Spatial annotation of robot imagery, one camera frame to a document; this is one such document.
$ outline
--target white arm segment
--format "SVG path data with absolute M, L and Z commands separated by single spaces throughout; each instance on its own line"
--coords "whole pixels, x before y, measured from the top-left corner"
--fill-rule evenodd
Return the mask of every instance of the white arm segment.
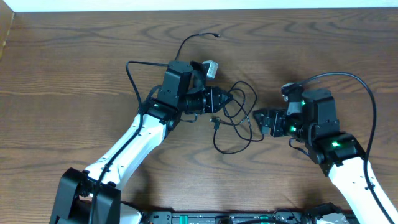
M 398 223 L 398 212 L 374 176 L 370 162 L 368 162 L 368 174 L 372 184 L 374 184 L 374 191 L 383 207 L 394 223 Z M 361 224 L 389 223 L 370 190 L 365 189 L 367 184 L 364 178 L 363 160 L 360 157 L 347 159 L 339 167 L 334 165 L 330 170 L 329 178 L 343 194 Z
M 85 170 L 89 171 L 89 177 L 98 180 L 105 164 L 112 156 L 127 142 L 134 134 L 139 125 L 140 117 L 137 115 L 127 132 L 117 141 L 117 143 L 95 163 L 89 165 Z M 156 146 L 161 144 L 166 134 L 166 125 L 159 122 L 160 120 L 144 115 L 144 121 L 140 134 L 137 135 L 123 150 L 122 153 L 113 161 L 102 180 L 107 184 L 112 181 L 116 184 L 116 188 L 123 191 L 127 181 L 132 173 L 137 169 L 139 164 L 145 159 L 148 153 Z

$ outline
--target white wall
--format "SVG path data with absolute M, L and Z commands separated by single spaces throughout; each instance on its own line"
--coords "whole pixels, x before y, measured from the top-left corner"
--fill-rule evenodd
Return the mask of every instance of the white wall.
M 398 0 L 4 0 L 14 12 L 398 7 Z

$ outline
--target wooden surface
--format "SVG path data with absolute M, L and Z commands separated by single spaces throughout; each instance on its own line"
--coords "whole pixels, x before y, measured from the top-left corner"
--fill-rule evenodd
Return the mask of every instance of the wooden surface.
M 127 60 L 167 63 L 185 37 L 205 31 L 222 38 L 190 40 L 181 59 L 218 62 L 212 85 L 249 82 L 259 95 L 256 108 L 283 106 L 283 84 L 317 73 L 362 77 L 378 107 L 373 170 L 398 207 L 398 9 L 32 13 L 16 15 L 0 62 L 0 223 L 47 222 L 61 175 L 69 167 L 83 170 L 131 125 L 137 103 Z M 162 83 L 164 68 L 131 69 L 142 96 Z M 316 85 L 333 92 L 341 128 L 366 147 L 371 104 L 361 85 L 341 77 Z M 266 136 L 224 156 L 213 148 L 209 118 L 179 124 L 122 199 L 175 210 L 323 202 L 349 208 L 288 138 Z M 245 144 L 226 126 L 217 142 L 223 149 Z

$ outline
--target wood grain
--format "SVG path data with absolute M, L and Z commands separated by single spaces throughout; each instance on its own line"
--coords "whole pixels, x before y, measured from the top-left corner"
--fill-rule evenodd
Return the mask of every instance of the wood grain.
M 212 85 L 246 80 L 259 95 L 256 108 L 283 106 L 283 84 L 317 73 L 365 79 L 379 116 L 371 162 L 398 207 L 398 9 L 32 13 L 16 15 L 0 62 L 0 223 L 48 222 L 61 175 L 83 170 L 127 130 L 137 108 L 127 60 L 167 63 L 186 36 L 205 31 L 222 38 L 190 40 L 181 59 L 218 62 Z M 164 68 L 131 70 L 143 96 L 162 83 Z M 333 92 L 342 129 L 365 146 L 371 104 L 361 85 L 327 78 L 313 86 Z M 123 200 L 174 210 L 323 202 L 349 209 L 287 138 L 266 136 L 232 156 L 216 152 L 209 117 L 179 124 L 138 168 Z M 245 144 L 225 126 L 217 143 Z

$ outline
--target black cable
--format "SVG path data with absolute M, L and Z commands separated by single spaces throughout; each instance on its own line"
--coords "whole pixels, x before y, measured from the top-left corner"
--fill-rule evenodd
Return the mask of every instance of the black cable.
M 261 142 L 262 140 L 264 140 L 264 136 L 265 135 L 262 134 L 260 139 L 252 139 L 251 141 L 252 142 Z
M 149 101 L 149 100 L 152 98 L 152 96 L 155 94 L 155 92 L 156 92 L 157 90 L 161 89 L 161 88 L 162 88 L 162 85 L 154 86 L 154 87 L 150 90 L 150 92 L 148 93 L 147 98 L 145 98 L 144 102 Z M 136 114 L 138 114 L 139 111 L 140 111 L 140 107 L 137 107 L 137 113 L 136 113 Z
M 122 151 L 130 144 L 130 142 L 139 134 L 139 132 L 141 131 L 142 128 L 142 123 L 143 123 L 143 119 L 144 119 L 144 112 L 142 111 L 142 102 L 141 102 L 141 97 L 139 96 L 139 92 L 137 89 L 136 84 L 134 83 L 134 80 L 132 79 L 132 76 L 130 74 L 130 70 L 129 70 L 129 64 L 130 63 L 137 63 L 137 64 L 142 64 L 142 65 L 155 65 L 155 66 L 161 66 L 161 67 L 166 67 L 167 64 L 162 64 L 162 63 L 151 63 L 151 62 L 137 62 L 137 61 L 128 61 L 126 62 L 126 72 L 127 75 L 130 79 L 131 85 L 134 89 L 134 92 L 137 96 L 137 101 L 138 101 L 138 105 L 139 105 L 139 116 L 140 116 L 140 120 L 139 120 L 139 125 L 138 128 L 136 130 L 136 132 L 134 132 L 134 134 L 126 141 L 126 143 L 124 143 L 120 149 L 110 158 L 110 160 L 105 164 L 104 169 L 102 170 L 101 174 L 99 175 L 99 178 L 96 182 L 96 187 L 95 187 L 95 191 L 93 193 L 93 198 L 91 200 L 91 208 L 90 208 L 90 216 L 88 218 L 88 223 L 92 224 L 93 220 L 94 220 L 94 211 L 95 211 L 95 204 L 97 201 L 97 196 L 100 192 L 100 188 L 101 188 L 101 183 L 102 180 L 104 179 L 105 173 L 109 170 L 110 166 L 112 165 L 113 161 L 120 155 L 120 153 L 122 153 Z
M 307 80 L 301 81 L 299 83 L 299 85 L 304 85 L 312 80 L 315 80 L 317 78 L 321 78 L 321 77 L 327 77 L 327 76 L 332 76 L 332 75 L 345 75 L 351 78 L 356 79 L 357 81 L 359 81 L 362 86 L 365 88 L 365 90 L 368 92 L 369 97 L 372 101 L 372 109 L 373 109 L 373 122 L 372 122 L 372 129 L 371 129 L 371 133 L 370 133 L 370 137 L 369 137 L 369 142 L 368 142 L 368 146 L 366 149 L 366 154 L 365 154 L 365 158 L 363 161 L 363 172 L 364 172 L 364 176 L 366 179 L 366 184 L 368 185 L 368 189 L 371 191 L 372 196 L 374 198 L 374 200 L 376 201 L 377 205 L 379 206 L 381 212 L 386 216 L 387 220 L 389 221 L 389 223 L 394 224 L 394 222 L 392 221 L 392 218 L 389 216 L 389 214 L 387 213 L 386 209 L 383 207 L 383 205 L 381 204 L 379 198 L 377 197 L 372 183 L 370 181 L 369 178 L 369 174 L 368 174 L 368 161 L 369 161 L 369 155 L 371 152 L 371 146 L 372 146 L 372 142 L 373 142 L 373 137 L 374 137 L 374 132 L 376 130 L 376 120 L 377 120 L 377 109 L 376 109 L 376 101 L 374 100 L 374 96 L 373 93 L 371 91 L 371 89 L 368 87 L 368 85 L 359 77 L 357 77 L 356 75 L 353 75 L 351 73 L 346 73 L 346 72 L 328 72 L 328 73 L 322 73 L 319 75 L 315 75 L 314 77 L 311 77 Z
M 295 140 L 295 138 L 290 138 L 290 139 L 289 139 L 289 146 L 292 147 L 292 148 L 294 148 L 294 149 L 299 150 L 300 152 L 304 153 L 306 156 L 309 157 L 310 154 L 307 153 L 304 149 L 302 149 L 302 148 L 300 148 L 300 147 L 293 147 L 293 146 L 292 146 L 292 141 L 293 141 L 293 140 Z
M 293 214 L 293 212 L 290 211 L 290 210 L 287 209 L 287 208 L 280 208 L 280 209 L 275 210 L 274 213 L 272 214 L 272 217 L 276 219 L 276 213 L 278 213 L 278 212 L 280 212 L 280 211 L 290 212 L 290 213 L 293 215 L 293 217 L 294 217 L 294 219 L 296 220 L 296 222 L 297 222 L 297 223 L 300 223 L 300 221 L 298 220 L 298 218 L 296 218 L 296 216 Z
M 181 48 L 182 48 L 182 46 L 184 45 L 184 43 L 185 43 L 188 39 L 190 39 L 191 37 L 197 37 L 197 36 L 209 35 L 209 34 L 210 34 L 210 35 L 213 35 L 213 36 L 215 36 L 215 37 L 217 37 L 217 38 L 220 37 L 220 35 L 219 35 L 219 34 L 216 34 L 216 33 L 193 34 L 193 35 L 191 35 L 191 36 L 185 38 L 185 40 L 181 43 L 180 48 L 178 49 L 177 55 L 175 56 L 175 59 L 174 59 L 174 60 L 178 60 L 178 58 L 180 57 Z
M 308 144 L 312 147 L 312 128 L 317 125 L 315 122 L 311 122 L 308 125 Z
M 251 91 L 254 93 L 254 102 L 253 102 L 253 104 L 251 105 L 251 107 L 250 107 L 250 109 L 249 109 L 249 111 L 248 111 L 248 114 L 250 114 L 250 112 L 253 110 L 253 108 L 254 108 L 254 106 L 256 105 L 256 103 L 257 103 L 257 93 L 256 93 L 256 91 L 254 91 L 254 88 L 251 86 L 251 85 L 249 85 L 247 82 L 245 82 L 245 81 L 237 81 L 232 87 L 231 87 L 231 89 L 230 89 L 230 91 L 229 92 L 231 92 L 231 90 L 233 90 L 233 89 L 236 89 L 236 90 L 240 90 L 240 89 L 237 89 L 237 88 L 235 88 L 235 86 L 237 85 L 237 84 L 239 84 L 239 83 L 243 83 L 243 84 L 245 84 L 245 85 L 247 85 L 250 89 L 251 89 Z M 238 124 L 235 124 L 235 125 L 241 125 L 243 122 L 244 122 L 244 118 L 238 123 Z M 232 126 L 232 123 L 228 123 L 228 122 L 226 122 L 226 121 L 220 121 L 220 124 L 226 124 L 226 125 L 230 125 L 230 126 Z
M 244 91 L 242 89 L 240 89 L 240 88 L 232 88 L 232 89 L 230 89 L 230 91 L 228 91 L 228 93 L 231 93 L 232 91 L 240 91 L 242 93 L 242 95 L 243 95 L 242 107 L 240 107 L 240 109 L 238 110 L 238 112 L 236 112 L 235 115 L 230 116 L 231 118 L 234 118 L 241 112 L 241 110 L 242 110 L 242 108 L 243 108 L 243 106 L 244 106 L 244 104 L 246 102 L 246 94 L 244 94 Z M 226 106 L 223 107 L 223 111 L 224 111 L 224 116 L 228 117 L 227 114 L 226 114 Z
M 249 116 L 248 116 L 248 114 L 246 113 L 246 111 L 243 109 L 242 105 L 241 105 L 237 100 L 234 99 L 234 101 L 242 108 L 242 111 L 243 111 L 244 115 L 246 116 L 246 119 L 247 119 L 247 121 L 248 121 L 248 123 L 249 123 L 250 139 L 249 139 L 248 143 L 246 144 L 246 146 L 244 146 L 242 149 L 240 149 L 240 150 L 238 150 L 238 151 L 234 151 L 234 152 L 223 151 L 223 150 L 219 149 L 219 148 L 217 147 L 217 145 L 216 145 L 216 133 L 217 133 L 217 129 L 215 129 L 215 130 L 214 130 L 214 135 L 213 135 L 213 145 L 214 145 L 214 148 L 216 148 L 216 150 L 217 150 L 218 152 L 220 152 L 220 153 L 222 153 L 222 154 L 226 154 L 226 155 L 235 154 L 235 153 L 238 153 L 238 152 L 241 152 L 241 151 L 245 150 L 247 147 L 249 147 L 249 145 L 250 145 L 250 143 L 251 143 L 251 141 L 252 141 L 251 139 L 252 139 L 252 134 L 253 134 L 253 133 L 252 133 L 252 129 L 251 129 L 251 122 L 250 122 Z M 233 124 L 233 127 L 234 127 L 236 133 L 238 134 L 238 136 L 239 136 L 240 138 L 242 138 L 242 136 L 239 134 L 239 131 L 236 129 L 236 125 L 233 123 L 232 118 L 229 116 L 228 111 L 226 111 L 226 112 L 227 112 L 228 118 L 231 120 L 231 123 Z
M 287 224 L 287 222 L 282 222 L 280 220 L 271 220 L 271 219 L 267 219 L 267 220 L 262 220 L 262 219 L 254 219 L 254 220 L 249 220 L 249 221 L 245 221 L 245 222 L 240 222 L 237 224 L 254 224 L 254 223 L 276 223 L 276 224 Z
M 193 119 L 193 120 L 180 119 L 180 121 L 187 122 L 187 123 L 195 123 L 198 120 L 198 114 L 194 113 L 194 115 L 195 115 L 195 119 Z

